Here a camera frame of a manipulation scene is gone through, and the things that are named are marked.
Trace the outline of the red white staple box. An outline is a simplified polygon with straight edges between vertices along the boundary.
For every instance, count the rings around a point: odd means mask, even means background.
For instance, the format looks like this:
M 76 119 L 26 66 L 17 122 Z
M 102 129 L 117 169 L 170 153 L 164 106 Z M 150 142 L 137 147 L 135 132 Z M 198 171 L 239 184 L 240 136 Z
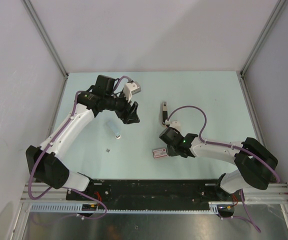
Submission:
M 166 147 L 163 148 L 157 148 L 152 150 L 152 155 L 154 159 L 164 158 L 168 157 L 168 151 Z

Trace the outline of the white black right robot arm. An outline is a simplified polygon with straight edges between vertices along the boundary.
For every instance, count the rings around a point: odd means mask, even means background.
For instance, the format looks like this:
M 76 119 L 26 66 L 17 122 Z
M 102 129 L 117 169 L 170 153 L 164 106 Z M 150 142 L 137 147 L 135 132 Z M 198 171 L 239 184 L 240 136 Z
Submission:
M 252 137 L 241 143 L 214 142 L 201 140 L 193 133 L 182 136 L 176 128 L 167 127 L 159 138 L 166 144 L 169 156 L 210 158 L 237 167 L 231 173 L 223 173 L 217 180 L 214 194 L 221 201 L 247 187 L 266 190 L 270 183 L 278 180 L 275 172 L 278 160 Z

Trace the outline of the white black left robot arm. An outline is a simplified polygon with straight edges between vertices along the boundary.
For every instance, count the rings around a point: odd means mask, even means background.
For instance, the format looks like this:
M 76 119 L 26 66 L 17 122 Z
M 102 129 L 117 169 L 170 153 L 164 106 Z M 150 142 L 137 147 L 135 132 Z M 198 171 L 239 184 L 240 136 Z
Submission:
M 115 93 L 123 79 L 127 82 L 122 91 Z M 75 94 L 72 111 L 60 126 L 39 146 L 26 150 L 30 179 L 54 189 L 75 189 L 82 199 L 91 199 L 95 188 L 90 178 L 69 170 L 62 159 L 81 131 L 103 111 L 114 112 L 125 125 L 139 123 L 138 103 L 131 98 L 140 91 L 140 85 L 129 77 L 98 75 L 94 85 Z

